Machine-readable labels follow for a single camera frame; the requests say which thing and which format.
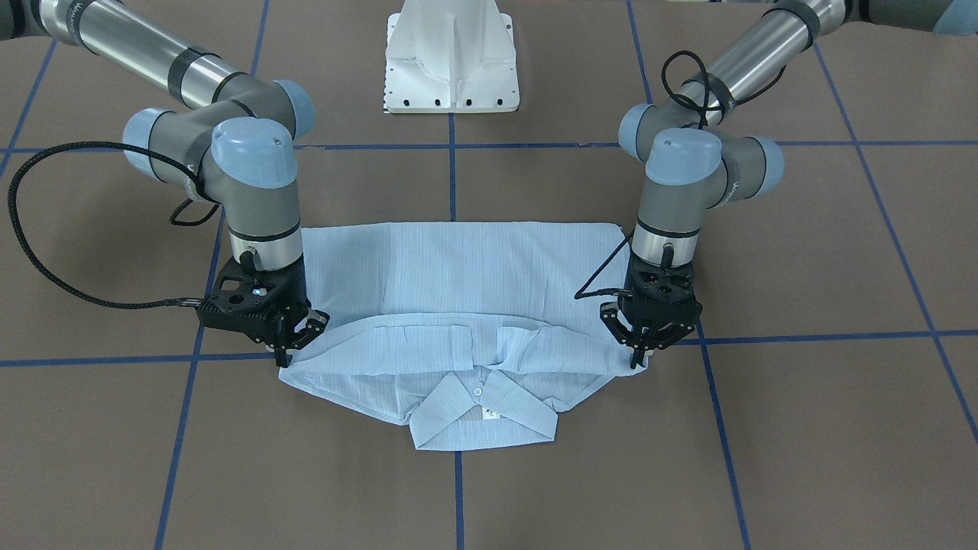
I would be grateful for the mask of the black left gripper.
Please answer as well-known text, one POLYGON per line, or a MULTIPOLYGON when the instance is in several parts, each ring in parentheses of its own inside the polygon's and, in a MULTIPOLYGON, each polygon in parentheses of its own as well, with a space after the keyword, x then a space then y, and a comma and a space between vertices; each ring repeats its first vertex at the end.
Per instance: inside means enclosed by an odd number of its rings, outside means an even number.
POLYGON ((632 349, 631 370, 645 352, 669 348, 695 330, 702 304, 694 281, 694 264, 659 266, 630 257, 624 293, 601 304, 600 318, 615 341, 632 349))

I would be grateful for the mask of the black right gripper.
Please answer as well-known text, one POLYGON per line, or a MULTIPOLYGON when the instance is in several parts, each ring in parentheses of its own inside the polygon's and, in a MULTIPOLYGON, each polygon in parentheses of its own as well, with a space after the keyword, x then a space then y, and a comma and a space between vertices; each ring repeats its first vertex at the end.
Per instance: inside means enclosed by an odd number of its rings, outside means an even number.
POLYGON ((325 333, 329 316, 314 309, 307 296, 304 257, 278 270, 258 270, 247 257, 231 258, 218 272, 212 289, 196 307, 207 328, 247 335, 275 351, 279 369, 290 366, 290 353, 325 333))

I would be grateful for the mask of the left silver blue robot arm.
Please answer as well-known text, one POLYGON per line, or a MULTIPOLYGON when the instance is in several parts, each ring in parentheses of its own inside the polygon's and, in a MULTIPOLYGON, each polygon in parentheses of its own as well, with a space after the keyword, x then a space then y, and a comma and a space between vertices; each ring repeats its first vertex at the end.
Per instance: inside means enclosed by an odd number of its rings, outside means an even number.
POLYGON ((664 84, 662 105, 636 105, 623 116, 619 144, 642 161, 645 182, 636 225, 623 246, 627 274, 600 316, 635 369, 657 349, 695 330, 696 243, 709 209, 757 199, 779 184, 785 157, 762 137, 731 137, 718 125, 772 87, 787 65, 847 22, 967 36, 976 32, 974 1, 778 1, 711 63, 689 51, 696 73, 664 84))

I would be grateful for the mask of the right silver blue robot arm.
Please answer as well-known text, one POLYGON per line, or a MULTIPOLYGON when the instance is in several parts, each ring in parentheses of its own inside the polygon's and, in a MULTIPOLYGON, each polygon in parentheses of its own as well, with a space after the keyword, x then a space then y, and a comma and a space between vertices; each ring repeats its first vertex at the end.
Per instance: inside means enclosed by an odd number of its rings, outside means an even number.
POLYGON ((247 335, 290 353, 324 333, 329 316, 306 291, 293 141, 314 126, 307 91, 289 80, 262 82, 119 1, 4 1, 2 39, 49 36, 111 60, 185 105, 185 114, 147 108, 129 119, 122 142, 49 147, 17 171, 8 191, 15 240, 32 265, 70 295, 107 309, 186 307, 199 324, 247 335), (232 258, 204 297, 109 302, 53 275, 29 247, 18 214, 22 178, 40 161, 70 150, 122 150, 137 171, 183 189, 190 202, 223 209, 232 258))

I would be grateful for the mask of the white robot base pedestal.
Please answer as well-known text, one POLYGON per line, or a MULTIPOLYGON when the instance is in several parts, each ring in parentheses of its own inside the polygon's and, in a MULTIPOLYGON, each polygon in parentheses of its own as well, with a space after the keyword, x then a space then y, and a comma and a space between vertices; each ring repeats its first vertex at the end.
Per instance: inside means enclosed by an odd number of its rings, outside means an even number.
POLYGON ((406 1, 387 19, 387 114, 520 107, 513 19, 495 1, 406 1))

